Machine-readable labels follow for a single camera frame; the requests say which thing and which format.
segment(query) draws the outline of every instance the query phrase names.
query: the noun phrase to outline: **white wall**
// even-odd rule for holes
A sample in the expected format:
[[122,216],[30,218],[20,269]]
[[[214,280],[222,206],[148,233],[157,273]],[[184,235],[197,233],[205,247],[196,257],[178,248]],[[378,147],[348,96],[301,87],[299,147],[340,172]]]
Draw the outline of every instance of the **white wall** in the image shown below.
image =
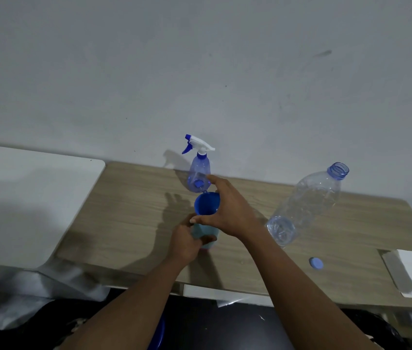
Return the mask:
[[186,133],[412,204],[412,0],[0,0],[0,145],[188,168]]

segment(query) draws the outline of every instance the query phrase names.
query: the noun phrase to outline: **blue bottle cap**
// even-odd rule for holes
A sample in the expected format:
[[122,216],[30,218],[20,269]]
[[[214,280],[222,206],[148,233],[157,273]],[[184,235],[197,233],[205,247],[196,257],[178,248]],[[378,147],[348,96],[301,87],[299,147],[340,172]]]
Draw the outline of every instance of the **blue bottle cap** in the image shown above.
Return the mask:
[[309,264],[314,268],[314,269],[322,269],[324,268],[324,263],[322,262],[322,260],[320,260],[319,258],[310,258],[309,259]]
[[219,193],[205,191],[195,200],[195,212],[198,215],[212,215],[217,212],[220,204]]

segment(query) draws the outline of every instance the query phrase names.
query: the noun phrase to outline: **blue plastic cup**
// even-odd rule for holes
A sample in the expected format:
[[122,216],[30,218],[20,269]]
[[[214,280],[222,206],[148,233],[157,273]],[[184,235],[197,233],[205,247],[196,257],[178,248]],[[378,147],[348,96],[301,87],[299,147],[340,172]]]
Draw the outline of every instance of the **blue plastic cup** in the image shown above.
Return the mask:
[[[195,212],[198,215],[213,215],[217,212],[220,205],[219,193],[203,192],[195,200]],[[194,239],[201,238],[202,236],[213,235],[218,237],[219,229],[212,226],[205,226],[199,223],[195,223],[191,227],[191,235]],[[201,249],[209,249],[214,245],[216,241],[203,245]]]

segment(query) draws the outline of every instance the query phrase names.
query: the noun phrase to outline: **spray bottle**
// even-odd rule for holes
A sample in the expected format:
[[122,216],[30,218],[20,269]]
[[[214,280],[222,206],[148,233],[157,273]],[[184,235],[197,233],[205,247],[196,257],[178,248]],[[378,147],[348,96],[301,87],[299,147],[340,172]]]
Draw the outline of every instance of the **spray bottle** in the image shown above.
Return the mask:
[[207,175],[210,175],[209,158],[207,158],[208,151],[215,151],[207,142],[198,139],[192,135],[186,135],[188,146],[183,150],[182,154],[191,151],[193,148],[198,150],[196,157],[191,163],[190,172],[188,173],[188,189],[193,193],[201,193],[210,187],[210,182]]

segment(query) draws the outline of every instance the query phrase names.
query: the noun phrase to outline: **wall stain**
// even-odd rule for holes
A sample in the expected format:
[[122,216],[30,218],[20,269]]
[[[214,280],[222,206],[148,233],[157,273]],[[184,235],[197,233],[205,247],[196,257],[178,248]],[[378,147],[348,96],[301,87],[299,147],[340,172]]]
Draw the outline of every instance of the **wall stain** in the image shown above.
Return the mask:
[[332,54],[332,50],[326,50],[323,52],[320,52],[319,54],[316,54],[313,56],[313,58],[324,58],[325,56],[329,56]]

